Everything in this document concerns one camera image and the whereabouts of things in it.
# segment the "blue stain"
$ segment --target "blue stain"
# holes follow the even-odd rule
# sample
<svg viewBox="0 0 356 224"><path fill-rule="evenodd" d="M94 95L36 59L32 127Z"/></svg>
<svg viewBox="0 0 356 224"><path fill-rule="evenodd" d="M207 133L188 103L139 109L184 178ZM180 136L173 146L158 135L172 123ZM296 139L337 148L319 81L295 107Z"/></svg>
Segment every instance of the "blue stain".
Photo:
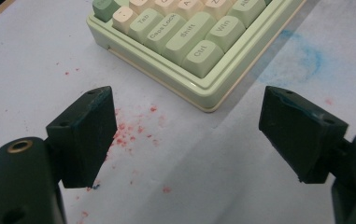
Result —
<svg viewBox="0 0 356 224"><path fill-rule="evenodd" d="M265 68L258 78L260 82L283 88L316 77L324 64L322 52L313 44L297 33L283 30L254 69Z"/></svg>

